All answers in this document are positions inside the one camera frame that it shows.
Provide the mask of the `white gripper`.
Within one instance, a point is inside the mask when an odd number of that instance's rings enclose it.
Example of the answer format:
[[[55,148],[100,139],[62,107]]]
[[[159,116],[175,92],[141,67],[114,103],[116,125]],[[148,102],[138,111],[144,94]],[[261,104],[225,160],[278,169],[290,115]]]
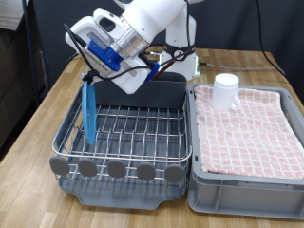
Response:
[[[152,70],[139,54],[148,46],[122,17],[94,19],[86,16],[71,28],[66,25],[66,42],[85,60],[80,78],[91,86],[112,81],[126,94],[135,93]]]

